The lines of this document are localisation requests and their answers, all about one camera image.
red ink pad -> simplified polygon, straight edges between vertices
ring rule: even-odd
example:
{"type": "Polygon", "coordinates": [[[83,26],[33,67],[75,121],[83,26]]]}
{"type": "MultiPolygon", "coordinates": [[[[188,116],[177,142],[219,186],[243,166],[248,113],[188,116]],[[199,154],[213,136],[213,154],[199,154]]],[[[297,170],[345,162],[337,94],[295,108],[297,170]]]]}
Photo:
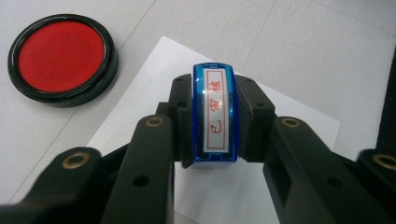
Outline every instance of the red ink pad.
{"type": "Polygon", "coordinates": [[[99,22],[62,14],[23,30],[8,54],[15,87],[39,102],[84,104],[110,84],[118,67],[113,40],[99,22]]]}

screw hole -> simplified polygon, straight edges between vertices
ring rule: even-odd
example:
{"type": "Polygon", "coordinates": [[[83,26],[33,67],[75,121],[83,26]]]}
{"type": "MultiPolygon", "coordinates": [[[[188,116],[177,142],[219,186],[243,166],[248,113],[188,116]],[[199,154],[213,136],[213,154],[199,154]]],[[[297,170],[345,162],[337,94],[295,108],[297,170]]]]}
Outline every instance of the screw hole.
{"type": "Polygon", "coordinates": [[[390,166],[395,166],[396,165],[396,161],[393,161],[393,160],[388,159],[388,158],[382,158],[380,160],[382,162],[386,163],[387,165],[390,165],[390,166]]]}
{"type": "Polygon", "coordinates": [[[145,187],[149,183],[149,177],[146,175],[140,175],[134,179],[134,185],[142,188],[145,187]]]}
{"type": "Polygon", "coordinates": [[[158,120],[158,119],[151,119],[151,120],[149,121],[150,124],[159,124],[160,122],[161,122],[161,121],[158,120]]]}
{"type": "Polygon", "coordinates": [[[343,182],[339,180],[338,178],[335,177],[329,177],[327,178],[327,183],[329,183],[331,186],[340,189],[341,187],[344,186],[343,182]]]}
{"type": "Polygon", "coordinates": [[[70,158],[69,162],[70,163],[80,163],[83,160],[84,160],[84,157],[79,155],[79,156],[70,158]]]}

